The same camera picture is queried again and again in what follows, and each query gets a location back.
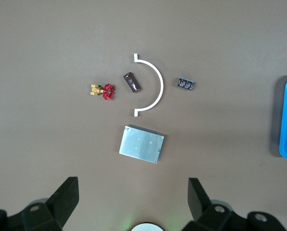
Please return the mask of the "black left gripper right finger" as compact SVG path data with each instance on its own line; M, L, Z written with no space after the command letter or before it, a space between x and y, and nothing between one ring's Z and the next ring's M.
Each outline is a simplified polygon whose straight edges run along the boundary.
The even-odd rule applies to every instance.
M193 220L184 231L285 231L283 224L273 215L253 211L246 218L229 207L213 203L198 178L189 178L187 202Z

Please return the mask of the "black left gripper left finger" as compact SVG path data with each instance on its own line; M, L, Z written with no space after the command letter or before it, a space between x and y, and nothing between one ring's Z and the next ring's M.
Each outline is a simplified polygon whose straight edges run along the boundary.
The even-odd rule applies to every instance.
M78 177L68 177L47 200L33 202L10 217L0 209L0 231L61 231L78 202Z

